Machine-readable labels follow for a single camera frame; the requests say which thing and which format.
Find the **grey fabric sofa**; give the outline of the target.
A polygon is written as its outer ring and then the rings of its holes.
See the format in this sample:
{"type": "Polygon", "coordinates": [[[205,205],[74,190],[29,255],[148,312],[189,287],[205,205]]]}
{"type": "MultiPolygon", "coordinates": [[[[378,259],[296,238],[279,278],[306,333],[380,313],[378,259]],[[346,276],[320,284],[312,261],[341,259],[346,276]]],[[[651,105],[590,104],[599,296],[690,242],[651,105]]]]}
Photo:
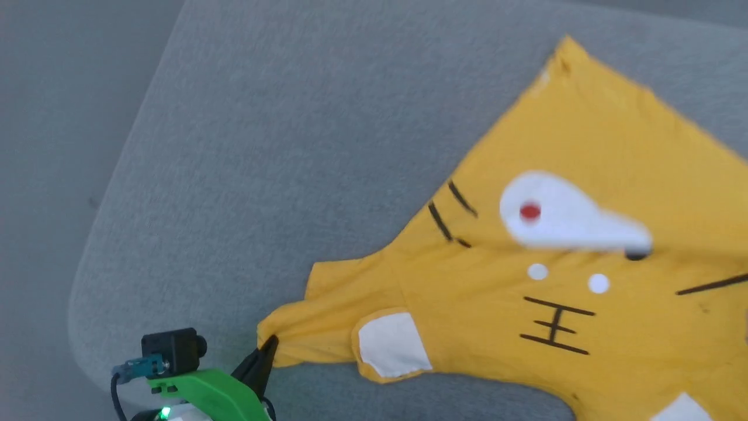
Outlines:
{"type": "Polygon", "coordinates": [[[561,35],[748,151],[748,30],[554,0],[190,0],[73,282],[101,390],[142,335],[233,367],[315,260],[391,238],[561,35]]]}

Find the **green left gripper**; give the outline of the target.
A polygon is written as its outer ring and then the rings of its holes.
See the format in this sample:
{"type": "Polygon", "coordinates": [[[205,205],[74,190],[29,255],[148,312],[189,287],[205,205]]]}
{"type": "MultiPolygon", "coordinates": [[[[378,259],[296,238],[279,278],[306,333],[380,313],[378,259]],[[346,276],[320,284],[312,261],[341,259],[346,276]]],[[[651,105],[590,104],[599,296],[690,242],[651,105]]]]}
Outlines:
{"type": "Polygon", "coordinates": [[[133,421],[273,421],[273,404],[265,397],[279,340],[271,335],[231,375],[197,370],[166,378],[148,378],[152,392],[179,404],[143,410],[133,421]]]}

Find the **yellow cat-face t-shirt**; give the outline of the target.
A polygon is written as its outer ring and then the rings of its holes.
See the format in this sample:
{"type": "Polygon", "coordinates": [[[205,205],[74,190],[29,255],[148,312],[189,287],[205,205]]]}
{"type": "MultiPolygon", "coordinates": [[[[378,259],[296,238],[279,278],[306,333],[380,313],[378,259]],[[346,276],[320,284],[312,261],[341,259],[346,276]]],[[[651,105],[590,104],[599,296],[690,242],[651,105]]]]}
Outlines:
{"type": "Polygon", "coordinates": [[[275,366],[535,387],[577,421],[748,421],[748,161],[571,37],[382,250],[313,264],[275,366]]]}

